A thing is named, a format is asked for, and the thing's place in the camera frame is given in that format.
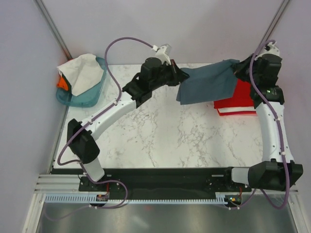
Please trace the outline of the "grey-blue t-shirt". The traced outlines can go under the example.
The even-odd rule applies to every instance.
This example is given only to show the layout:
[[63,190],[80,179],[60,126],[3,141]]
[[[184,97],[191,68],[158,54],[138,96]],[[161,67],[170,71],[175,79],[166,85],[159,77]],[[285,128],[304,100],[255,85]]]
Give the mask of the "grey-blue t-shirt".
[[181,105],[231,98],[237,86],[232,66],[239,60],[228,59],[198,68],[182,68],[189,74],[178,89],[176,100]]

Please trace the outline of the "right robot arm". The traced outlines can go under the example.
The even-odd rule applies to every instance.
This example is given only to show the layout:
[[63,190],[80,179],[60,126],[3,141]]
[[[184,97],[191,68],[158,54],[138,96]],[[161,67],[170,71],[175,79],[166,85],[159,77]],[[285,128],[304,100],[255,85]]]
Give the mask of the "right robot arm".
[[261,55],[254,61],[253,69],[247,58],[234,66],[236,76],[255,87],[250,97],[259,118],[262,135],[262,162],[251,167],[233,167],[223,178],[223,187],[234,191],[245,184],[254,189],[288,191],[302,176],[303,166],[294,162],[284,125],[284,95],[276,84],[281,68],[281,58],[273,54]]

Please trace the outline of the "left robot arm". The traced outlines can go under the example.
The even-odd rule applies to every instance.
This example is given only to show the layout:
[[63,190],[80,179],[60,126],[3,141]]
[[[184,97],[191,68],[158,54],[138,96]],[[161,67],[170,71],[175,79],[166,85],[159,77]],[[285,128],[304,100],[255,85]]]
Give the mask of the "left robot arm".
[[140,72],[127,83],[115,101],[82,121],[72,119],[68,123],[67,142],[70,150],[79,158],[83,170],[90,177],[90,186],[96,191],[105,189],[104,177],[96,143],[102,133],[127,113],[137,109],[152,97],[152,92],[162,86],[178,86],[189,78],[171,60],[170,64],[151,57],[141,65]]

